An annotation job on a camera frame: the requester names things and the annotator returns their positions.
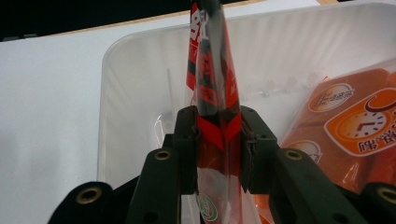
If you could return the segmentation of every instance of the plastic container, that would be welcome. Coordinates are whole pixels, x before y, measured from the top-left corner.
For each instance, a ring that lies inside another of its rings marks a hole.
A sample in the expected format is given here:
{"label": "plastic container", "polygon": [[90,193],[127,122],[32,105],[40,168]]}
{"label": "plastic container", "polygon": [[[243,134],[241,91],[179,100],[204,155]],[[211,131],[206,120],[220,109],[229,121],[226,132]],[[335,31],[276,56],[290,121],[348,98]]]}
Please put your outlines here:
{"label": "plastic container", "polygon": [[[257,110],[279,142],[323,78],[396,57],[395,1],[227,22],[241,105]],[[186,24],[128,35],[105,55],[98,179],[113,188],[139,175],[146,155],[173,132],[175,114],[184,105],[189,34]]]}

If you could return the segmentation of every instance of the logo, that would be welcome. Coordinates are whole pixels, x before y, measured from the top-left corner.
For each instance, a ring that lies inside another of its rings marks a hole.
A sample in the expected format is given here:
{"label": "logo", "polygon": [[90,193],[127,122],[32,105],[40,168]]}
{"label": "logo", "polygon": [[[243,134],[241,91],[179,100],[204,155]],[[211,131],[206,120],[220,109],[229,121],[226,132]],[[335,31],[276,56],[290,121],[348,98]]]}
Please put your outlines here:
{"label": "logo", "polygon": [[330,86],[311,101],[309,109],[313,112],[332,110],[346,102],[353,95],[353,91],[346,83]]}
{"label": "logo", "polygon": [[200,192],[196,195],[202,218],[205,221],[215,221],[218,218],[218,210],[206,194]]}
{"label": "logo", "polygon": [[303,152],[305,152],[316,164],[319,163],[319,160],[322,156],[320,152],[320,146],[313,141],[303,140],[288,146],[290,148],[296,148]]}
{"label": "logo", "polygon": [[325,131],[352,156],[396,146],[396,89],[384,89],[359,101],[329,120]]}

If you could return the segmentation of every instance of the clock graphic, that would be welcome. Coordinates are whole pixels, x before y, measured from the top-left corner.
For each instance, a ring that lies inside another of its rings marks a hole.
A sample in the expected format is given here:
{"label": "clock graphic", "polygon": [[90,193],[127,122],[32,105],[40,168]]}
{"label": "clock graphic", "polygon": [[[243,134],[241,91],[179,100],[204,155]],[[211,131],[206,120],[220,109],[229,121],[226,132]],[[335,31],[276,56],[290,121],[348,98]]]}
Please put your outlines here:
{"label": "clock graphic", "polygon": [[338,134],[348,139],[366,138],[380,132],[387,125],[387,120],[382,112],[358,112],[340,122]]}

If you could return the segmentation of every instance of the wooden edge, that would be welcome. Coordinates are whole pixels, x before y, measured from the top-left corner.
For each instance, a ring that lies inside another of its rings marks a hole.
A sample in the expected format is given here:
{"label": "wooden edge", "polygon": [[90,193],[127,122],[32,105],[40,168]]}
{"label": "wooden edge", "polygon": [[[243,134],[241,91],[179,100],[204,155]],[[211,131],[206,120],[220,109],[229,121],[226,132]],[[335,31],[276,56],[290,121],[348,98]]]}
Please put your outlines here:
{"label": "wooden edge", "polygon": [[[262,1],[265,1],[265,0],[247,0],[247,1],[243,1],[243,2],[226,4],[226,5],[224,5],[224,7],[239,7],[239,6],[244,6],[244,5],[248,5],[248,4],[252,4],[252,3],[258,3],[258,2],[262,2]],[[337,0],[317,0],[317,2],[319,2],[321,5],[329,5],[329,4],[338,3]],[[186,11],[181,11],[181,12],[176,12],[176,13],[165,14],[165,15],[161,15],[161,16],[144,18],[144,19],[140,19],[140,20],[123,21],[123,22],[117,22],[117,23],[113,23],[113,24],[109,24],[109,25],[95,26],[92,28],[76,30],[76,31],[71,31],[71,32],[65,32],[65,33],[60,33],[60,34],[56,34],[56,35],[70,35],[70,34],[86,32],[86,31],[93,31],[93,30],[122,26],[122,25],[130,25],[130,24],[135,24],[135,23],[139,23],[139,22],[156,21],[156,20],[175,17],[175,16],[188,15],[189,13],[190,13],[190,11],[186,10]]]}

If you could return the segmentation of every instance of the white table surface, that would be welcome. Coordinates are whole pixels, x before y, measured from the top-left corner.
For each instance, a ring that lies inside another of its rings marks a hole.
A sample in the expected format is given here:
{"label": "white table surface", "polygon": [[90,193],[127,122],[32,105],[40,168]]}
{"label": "white table surface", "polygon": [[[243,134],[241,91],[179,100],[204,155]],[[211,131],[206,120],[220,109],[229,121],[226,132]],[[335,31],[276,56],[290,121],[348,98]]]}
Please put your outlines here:
{"label": "white table surface", "polygon": [[[225,13],[316,5],[268,0]],[[70,190],[96,180],[102,59],[111,44],[188,22],[176,16],[0,43],[0,223],[46,223]]]}

